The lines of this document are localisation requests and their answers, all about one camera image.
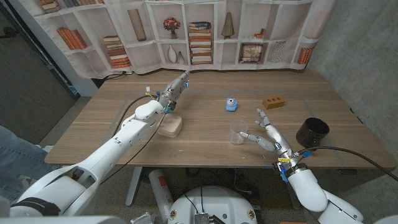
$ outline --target wooden table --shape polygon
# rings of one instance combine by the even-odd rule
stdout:
[[[46,157],[51,164],[75,164],[88,157],[109,139],[125,107],[146,86],[152,91],[164,90],[166,84],[181,72],[161,71],[139,77],[129,75],[106,81],[84,110],[68,128]],[[262,99],[280,95],[285,106],[265,110]],[[238,109],[227,112],[227,97],[236,98]],[[141,100],[127,112],[133,114]],[[368,156],[392,169],[396,162],[372,133],[353,114],[329,83],[316,71],[303,73],[273,72],[196,72],[190,74],[190,86],[177,101],[173,114],[181,116],[183,126],[175,138],[156,134],[129,164],[158,167],[270,167],[277,160],[275,152],[267,152],[256,143],[245,141],[235,146],[229,142],[229,124],[242,119],[249,133],[266,137],[254,123],[256,108],[268,115],[271,123],[286,137],[294,151],[303,147],[295,134],[305,119],[316,116],[330,127],[322,145],[344,147]],[[143,146],[131,148],[118,164],[127,162]],[[309,167],[374,168],[368,162],[345,152],[318,150],[304,160]]]

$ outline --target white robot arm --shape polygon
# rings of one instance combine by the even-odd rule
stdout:
[[[10,209],[10,217],[79,215],[90,203],[106,174],[124,153],[144,140],[155,117],[174,110],[188,86],[188,71],[167,85],[157,100],[139,106],[121,129],[94,153],[75,165],[55,170],[29,187]]]
[[[300,163],[302,156],[292,151],[285,137],[270,124],[262,110],[258,108],[257,113],[262,121],[256,121],[256,124],[266,130],[267,135],[275,144],[260,136],[248,133],[240,134],[257,142],[267,151],[277,151],[280,159],[274,165],[279,169],[283,180],[292,186],[300,203],[310,211],[324,211],[318,220],[322,224],[361,223],[363,221],[362,214],[348,202],[323,190],[312,171],[304,163]]]

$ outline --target picture frame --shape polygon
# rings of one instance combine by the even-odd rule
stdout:
[[[263,44],[241,44],[239,53],[240,63],[259,63],[262,56]]]

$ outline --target white vase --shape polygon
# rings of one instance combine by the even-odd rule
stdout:
[[[181,52],[178,52],[177,62],[181,65],[183,65],[185,63],[184,57],[182,56]]]
[[[173,49],[171,44],[169,46],[169,50],[167,51],[167,56],[169,57],[169,60],[170,60],[171,63],[177,62],[177,53]]]

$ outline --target clear plastic cup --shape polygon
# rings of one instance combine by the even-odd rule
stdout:
[[[229,125],[229,141],[232,144],[239,145],[244,141],[244,137],[242,137],[240,132],[248,131],[248,124],[242,120],[234,120]]]

